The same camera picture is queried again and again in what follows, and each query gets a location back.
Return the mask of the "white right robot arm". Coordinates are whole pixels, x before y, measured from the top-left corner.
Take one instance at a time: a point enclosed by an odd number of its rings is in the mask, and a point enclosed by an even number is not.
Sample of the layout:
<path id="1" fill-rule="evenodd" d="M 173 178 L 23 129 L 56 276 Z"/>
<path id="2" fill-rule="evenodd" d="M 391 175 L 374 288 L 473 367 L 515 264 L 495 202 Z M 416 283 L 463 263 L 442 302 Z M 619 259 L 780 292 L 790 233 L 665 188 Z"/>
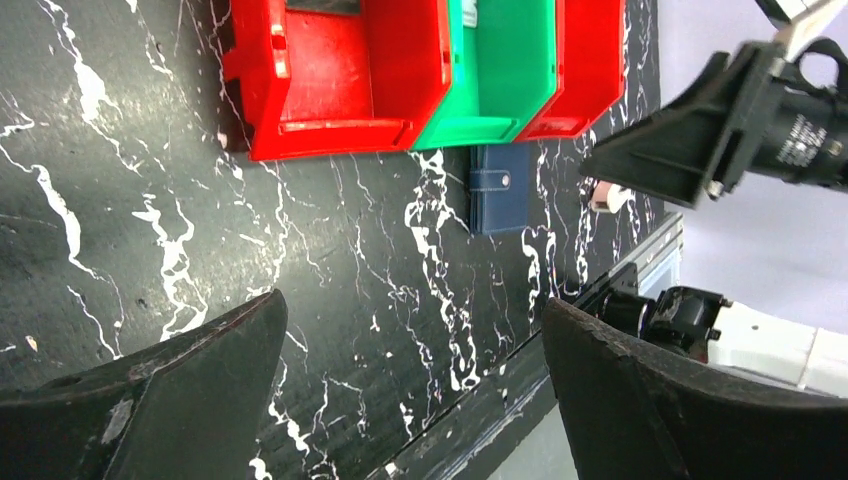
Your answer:
<path id="1" fill-rule="evenodd" d="M 693 84 L 661 110 L 599 142 L 581 173 L 594 206 L 630 189 L 686 208 L 730 193 L 747 173 L 845 192 L 847 58 L 820 37 L 802 49 L 837 66 L 818 87 L 776 43 L 713 54 Z M 796 391 L 845 397 L 847 338 L 784 320 L 726 296 L 676 286 L 657 299 L 611 293 L 598 312 L 618 330 L 711 367 Z"/>

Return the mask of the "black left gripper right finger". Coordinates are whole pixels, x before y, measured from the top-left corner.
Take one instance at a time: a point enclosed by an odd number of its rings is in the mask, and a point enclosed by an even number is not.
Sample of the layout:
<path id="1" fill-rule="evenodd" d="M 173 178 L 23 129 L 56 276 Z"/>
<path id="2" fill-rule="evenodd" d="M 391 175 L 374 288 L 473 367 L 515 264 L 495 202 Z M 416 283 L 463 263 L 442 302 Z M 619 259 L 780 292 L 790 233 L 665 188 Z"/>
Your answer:
<path id="1" fill-rule="evenodd" d="M 847 403 L 743 379 L 550 300 L 542 341 L 581 479 L 843 479 Z"/>

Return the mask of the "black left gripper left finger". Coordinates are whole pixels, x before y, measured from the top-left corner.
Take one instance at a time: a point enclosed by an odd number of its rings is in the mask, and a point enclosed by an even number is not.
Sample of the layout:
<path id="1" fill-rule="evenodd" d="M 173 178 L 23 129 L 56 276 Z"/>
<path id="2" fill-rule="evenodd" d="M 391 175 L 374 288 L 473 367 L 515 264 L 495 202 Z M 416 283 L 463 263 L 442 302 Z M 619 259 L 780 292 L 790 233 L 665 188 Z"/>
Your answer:
<path id="1" fill-rule="evenodd" d="M 5 479 L 244 479 L 286 336 L 277 290 L 188 332 L 1 394 Z"/>

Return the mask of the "blue leather card holder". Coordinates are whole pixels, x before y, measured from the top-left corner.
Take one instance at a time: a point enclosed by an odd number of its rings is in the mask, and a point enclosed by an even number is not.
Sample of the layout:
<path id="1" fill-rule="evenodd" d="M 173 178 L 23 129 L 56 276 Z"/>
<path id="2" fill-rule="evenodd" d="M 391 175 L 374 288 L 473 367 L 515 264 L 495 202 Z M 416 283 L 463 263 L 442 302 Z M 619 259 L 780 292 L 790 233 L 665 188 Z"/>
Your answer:
<path id="1" fill-rule="evenodd" d="M 532 145 L 478 145 L 471 149 L 468 190 L 472 235 L 493 236 L 527 226 Z"/>

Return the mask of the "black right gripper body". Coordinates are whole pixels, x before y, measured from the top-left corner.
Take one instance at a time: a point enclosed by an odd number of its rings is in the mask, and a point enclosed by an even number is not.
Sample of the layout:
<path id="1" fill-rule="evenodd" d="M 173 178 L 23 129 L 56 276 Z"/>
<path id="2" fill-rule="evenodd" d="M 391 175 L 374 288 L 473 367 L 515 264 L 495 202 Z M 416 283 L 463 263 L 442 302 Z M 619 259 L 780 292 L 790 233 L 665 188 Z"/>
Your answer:
<path id="1" fill-rule="evenodd" d="M 835 83 L 820 87 L 801 72 L 801 60 L 784 67 L 778 77 L 783 94 L 766 136 L 751 163 L 758 175 L 786 183 L 845 188 L 847 186 L 847 56 L 830 38 L 820 37 L 802 53 L 832 59 Z"/>

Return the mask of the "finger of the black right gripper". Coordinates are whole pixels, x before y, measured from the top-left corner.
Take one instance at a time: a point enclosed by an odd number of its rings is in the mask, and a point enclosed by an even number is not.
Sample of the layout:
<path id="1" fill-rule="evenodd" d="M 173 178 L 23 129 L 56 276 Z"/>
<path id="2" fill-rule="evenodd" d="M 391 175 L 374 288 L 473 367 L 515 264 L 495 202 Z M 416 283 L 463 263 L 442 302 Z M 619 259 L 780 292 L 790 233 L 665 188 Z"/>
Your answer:
<path id="1" fill-rule="evenodd" d="M 598 142 L 580 173 L 693 208 L 728 193 L 752 165 L 782 102 L 783 49 L 747 42 L 713 53 L 666 106 Z"/>

